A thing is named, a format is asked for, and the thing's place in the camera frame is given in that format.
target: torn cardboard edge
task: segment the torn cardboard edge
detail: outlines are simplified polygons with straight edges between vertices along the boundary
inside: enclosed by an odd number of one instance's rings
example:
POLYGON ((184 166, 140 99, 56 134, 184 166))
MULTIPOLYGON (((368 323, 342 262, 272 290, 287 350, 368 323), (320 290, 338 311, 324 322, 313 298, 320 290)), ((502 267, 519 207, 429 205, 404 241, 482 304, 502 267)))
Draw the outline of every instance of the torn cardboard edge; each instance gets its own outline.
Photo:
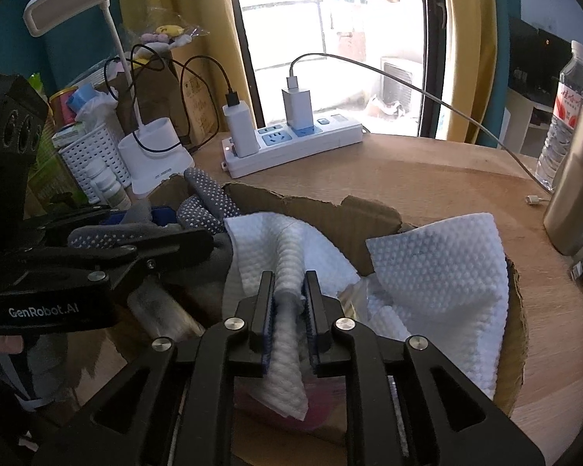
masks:
MULTIPOLYGON (((341 250, 362 276, 370 275, 374 271, 365 241, 368 238, 393 235, 409 228, 394 208, 354 196, 347 196, 340 205, 334 205, 308 197, 282 196, 238 182, 227 183, 223 189, 246 214, 276 212, 300 219, 317 228, 341 250)), ((173 176, 159 185, 149 195, 149 200, 154 206, 166 205, 176 210, 190 194, 184 178, 173 176)), ((494 403, 510 416, 523 384, 528 334, 522 295, 518 288, 518 272, 507 256, 505 260, 509 299, 494 403)))

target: desk lamp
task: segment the desk lamp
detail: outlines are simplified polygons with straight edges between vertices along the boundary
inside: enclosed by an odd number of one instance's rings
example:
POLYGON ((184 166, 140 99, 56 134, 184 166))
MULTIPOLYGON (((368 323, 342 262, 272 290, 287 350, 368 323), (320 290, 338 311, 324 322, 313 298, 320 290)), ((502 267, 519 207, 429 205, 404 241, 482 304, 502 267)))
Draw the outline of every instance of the desk lamp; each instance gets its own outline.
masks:
POLYGON ((127 83, 131 86, 138 129, 123 138, 118 147, 132 175, 132 191, 137 197, 144 197, 170 175, 183 173, 186 168, 194 166, 194 161, 180 144, 169 118, 143 124, 135 100, 131 68, 110 14, 110 0, 31 0, 24 10, 23 20, 30 34, 40 37, 63 21, 95 5, 100 7, 104 15, 127 83))

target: yellow plush toy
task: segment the yellow plush toy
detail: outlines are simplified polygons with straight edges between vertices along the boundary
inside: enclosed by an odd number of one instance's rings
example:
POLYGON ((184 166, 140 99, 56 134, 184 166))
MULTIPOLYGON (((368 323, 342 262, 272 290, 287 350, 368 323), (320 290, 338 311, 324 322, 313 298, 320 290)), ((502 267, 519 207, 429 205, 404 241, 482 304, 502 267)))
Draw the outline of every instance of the yellow plush toy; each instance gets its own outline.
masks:
POLYGON ((175 38, 183 35, 184 29, 181 26, 176 26, 174 24, 166 24, 165 26, 159 26, 155 32, 158 34, 165 33, 169 37, 175 38))

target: red and white label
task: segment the red and white label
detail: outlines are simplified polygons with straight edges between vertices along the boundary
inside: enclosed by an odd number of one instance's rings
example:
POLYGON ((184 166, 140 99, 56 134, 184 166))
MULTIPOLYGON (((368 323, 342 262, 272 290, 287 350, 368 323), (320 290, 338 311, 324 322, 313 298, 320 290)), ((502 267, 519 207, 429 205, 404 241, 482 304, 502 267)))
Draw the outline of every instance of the red and white label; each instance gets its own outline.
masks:
POLYGON ((574 129, 579 119, 582 101, 583 96, 560 82, 553 115, 574 129))

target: air conditioner unit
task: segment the air conditioner unit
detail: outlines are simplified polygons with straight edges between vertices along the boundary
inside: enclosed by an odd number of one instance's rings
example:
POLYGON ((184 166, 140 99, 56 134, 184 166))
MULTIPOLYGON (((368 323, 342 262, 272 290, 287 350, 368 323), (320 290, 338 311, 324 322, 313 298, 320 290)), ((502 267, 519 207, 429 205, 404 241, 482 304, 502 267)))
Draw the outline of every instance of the air conditioner unit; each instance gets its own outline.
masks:
MULTIPOLYGON (((417 87, 423 87, 423 63, 402 59, 401 57, 383 57, 382 70, 417 87)), ((399 102, 404 112, 419 117, 421 112, 421 93, 388 77, 382 78, 381 99, 385 105, 399 102)))

